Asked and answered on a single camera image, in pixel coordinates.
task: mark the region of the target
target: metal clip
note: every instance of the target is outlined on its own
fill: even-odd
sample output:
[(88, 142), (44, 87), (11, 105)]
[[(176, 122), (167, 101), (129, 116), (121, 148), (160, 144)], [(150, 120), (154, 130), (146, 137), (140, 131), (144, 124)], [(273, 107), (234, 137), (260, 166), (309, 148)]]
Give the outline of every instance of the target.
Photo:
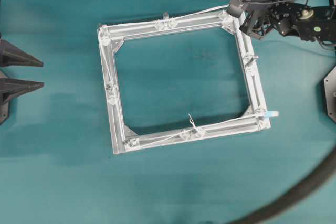
[(225, 10), (222, 10), (218, 17), (222, 21), (222, 29), (226, 30), (230, 34), (234, 34), (234, 23), (233, 18), (230, 14), (228, 14)]
[(173, 29), (178, 25), (178, 22), (175, 18), (169, 18), (168, 13), (163, 14), (163, 20), (156, 21), (154, 27), (156, 30), (162, 31), (162, 30), (169, 30)]
[(118, 88), (117, 85), (112, 84), (111, 82), (109, 82), (105, 87), (108, 93), (107, 102), (112, 106), (115, 106), (119, 101), (119, 98), (117, 95), (117, 88)]
[(139, 141), (138, 138), (132, 138), (127, 142), (127, 146), (129, 148), (133, 148), (133, 147), (136, 147), (138, 145), (140, 145), (140, 141)]

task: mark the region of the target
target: black spike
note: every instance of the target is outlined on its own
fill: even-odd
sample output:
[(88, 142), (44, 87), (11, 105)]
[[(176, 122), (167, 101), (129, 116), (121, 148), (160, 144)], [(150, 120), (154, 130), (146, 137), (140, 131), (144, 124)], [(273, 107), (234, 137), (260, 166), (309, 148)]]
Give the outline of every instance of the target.
[(11, 65), (43, 67), (43, 62), (23, 52), (8, 41), (0, 39), (0, 67)]
[(7, 104), (10, 100), (43, 86), (43, 82), (0, 78), (0, 105)]

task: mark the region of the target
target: teal mat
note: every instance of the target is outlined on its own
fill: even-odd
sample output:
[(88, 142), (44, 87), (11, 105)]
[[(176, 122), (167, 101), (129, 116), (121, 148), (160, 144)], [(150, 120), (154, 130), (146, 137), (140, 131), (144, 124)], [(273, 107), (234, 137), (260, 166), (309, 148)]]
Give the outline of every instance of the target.
[[(8, 67), (45, 87), (12, 102), (0, 126), (4, 223), (211, 223), (274, 199), (335, 144), (321, 80), (333, 52), (273, 32), (254, 41), (272, 128), (112, 154), (98, 23), (153, 19), (229, 0), (2, 0), (3, 39), (45, 63)], [(310, 0), (328, 5), (328, 0)], [(231, 118), (247, 105), (232, 37), (207, 30), (126, 43), (118, 52), (125, 120), (139, 132)], [(334, 223), (336, 183), (270, 223)]]

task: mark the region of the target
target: black mount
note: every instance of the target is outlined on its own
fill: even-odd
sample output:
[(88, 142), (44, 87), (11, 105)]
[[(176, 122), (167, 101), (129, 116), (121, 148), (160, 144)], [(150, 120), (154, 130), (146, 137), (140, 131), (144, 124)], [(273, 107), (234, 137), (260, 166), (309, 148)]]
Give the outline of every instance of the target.
[[(0, 67), (13, 65), (42, 67), (43, 62), (1, 39), (0, 34)], [(0, 71), (0, 124), (9, 118), (9, 103), (12, 99), (43, 86), (43, 82), (10, 79)]]

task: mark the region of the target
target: white string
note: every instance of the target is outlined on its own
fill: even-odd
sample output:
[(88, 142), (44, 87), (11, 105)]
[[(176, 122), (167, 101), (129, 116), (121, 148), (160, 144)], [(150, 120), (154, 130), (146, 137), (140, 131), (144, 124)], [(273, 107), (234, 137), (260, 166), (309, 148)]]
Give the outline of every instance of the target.
[[(169, 139), (172, 139), (172, 138), (174, 138), (176, 136), (179, 136), (179, 135), (181, 135), (181, 133), (188, 133), (188, 132), (193, 131), (193, 130), (196, 130), (199, 134), (203, 134), (203, 132), (200, 132), (200, 129), (203, 129), (203, 128), (206, 128), (206, 127), (209, 127), (209, 126), (215, 126), (215, 125), (229, 123), (229, 122), (233, 122), (233, 121), (237, 121), (237, 120), (241, 120), (241, 119), (247, 119), (247, 118), (263, 118), (263, 117), (266, 118), (267, 117), (267, 116), (265, 116), (265, 113), (257, 113), (257, 114), (251, 114), (251, 115), (241, 116), (239, 118), (233, 118), (233, 119), (226, 120), (226, 121), (219, 122), (219, 123), (213, 123), (213, 124), (208, 124), (208, 125), (203, 125), (203, 126), (200, 126), (200, 127), (196, 127), (193, 118), (191, 117), (190, 114), (188, 114), (188, 115), (190, 117), (189, 122), (193, 126), (192, 129), (183, 130), (181, 132), (178, 132), (178, 133), (172, 134), (172, 135), (162, 136), (162, 137), (167, 137), (167, 138), (162, 139), (162, 140), (158, 140), (158, 141), (155, 141), (155, 142), (152, 142), (152, 143), (149, 143), (149, 144), (144, 144), (144, 145), (141, 145), (140, 147), (147, 147), (147, 146), (150, 146), (150, 145), (153, 145), (153, 144), (161, 143), (161, 142), (167, 141)], [(142, 142), (142, 141), (154, 140), (154, 139), (157, 139), (157, 138), (158, 137), (147, 138), (147, 139), (140, 139), (139, 141)]]
[[(219, 5), (219, 6), (216, 6), (216, 7), (212, 7), (212, 8), (209, 8), (209, 9), (205, 9), (205, 10), (202, 10), (202, 11), (199, 11), (197, 13), (190, 13), (190, 14), (187, 14), (187, 15), (183, 15), (183, 16), (180, 16), (180, 17), (176, 17), (175, 19), (180, 19), (180, 18), (185, 18), (185, 17), (189, 17), (189, 16), (193, 16), (193, 15), (197, 15), (197, 14), (202, 14), (202, 13), (207, 13), (207, 12), (212, 12), (214, 10), (220, 10), (220, 9), (224, 9), (224, 8), (227, 8), (229, 5)], [(132, 25), (145, 25), (145, 24), (152, 24), (152, 23), (155, 23), (156, 20), (153, 20), (153, 21), (147, 21), (147, 22), (135, 22), (135, 23), (125, 23), (125, 24), (116, 24), (116, 25), (113, 25), (111, 27), (116, 27), (116, 26), (132, 26)]]

